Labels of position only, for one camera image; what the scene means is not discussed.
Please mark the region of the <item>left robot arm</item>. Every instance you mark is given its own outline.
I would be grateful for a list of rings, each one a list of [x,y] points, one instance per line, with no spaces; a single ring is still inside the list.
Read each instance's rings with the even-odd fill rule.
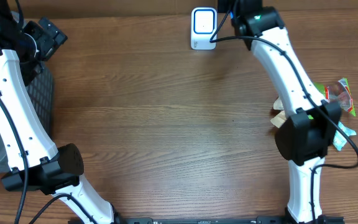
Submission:
[[[63,201],[83,223],[119,223],[116,209],[86,179],[79,149],[55,145],[26,89],[66,40],[47,18],[14,19],[0,1],[0,136],[9,165],[1,181],[8,191],[39,190]]]

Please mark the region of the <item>brown nut snack bag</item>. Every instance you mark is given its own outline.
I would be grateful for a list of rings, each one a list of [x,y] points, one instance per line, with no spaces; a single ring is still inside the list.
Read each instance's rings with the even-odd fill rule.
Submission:
[[[273,110],[274,112],[278,112],[278,114],[275,115],[275,117],[273,117],[270,122],[276,127],[276,128],[280,128],[281,125],[287,120],[286,114],[285,114],[285,110],[283,107],[283,103],[280,99],[280,97],[278,97],[274,104],[273,104]]]

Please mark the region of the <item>teal wipes packet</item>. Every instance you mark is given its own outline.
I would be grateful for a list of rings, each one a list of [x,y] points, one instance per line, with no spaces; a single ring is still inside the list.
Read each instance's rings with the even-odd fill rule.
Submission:
[[[357,133],[353,130],[350,129],[346,126],[344,126],[341,122],[338,122],[338,127],[346,134],[346,136],[356,136]],[[336,131],[335,136],[334,136],[334,140],[333,140],[333,145],[334,147],[338,150],[341,151],[342,148],[346,145],[347,140],[345,139],[345,137],[339,132]]]

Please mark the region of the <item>green Haribo candy bag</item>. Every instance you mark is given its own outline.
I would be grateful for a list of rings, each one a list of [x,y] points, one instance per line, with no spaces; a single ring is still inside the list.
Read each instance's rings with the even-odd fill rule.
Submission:
[[[313,83],[313,85],[328,102],[338,102],[344,111],[356,117],[353,97],[347,78],[342,78],[330,85],[320,83]]]

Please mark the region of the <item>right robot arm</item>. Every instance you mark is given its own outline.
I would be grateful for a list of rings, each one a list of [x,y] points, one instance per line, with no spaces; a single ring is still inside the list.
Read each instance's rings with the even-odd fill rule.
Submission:
[[[284,21],[274,7],[262,1],[231,1],[227,15],[235,30],[266,69],[283,103],[286,120],[275,143],[290,171],[288,223],[343,223],[323,215],[319,202],[321,171],[333,143],[341,109],[328,102],[313,85],[291,46]]]

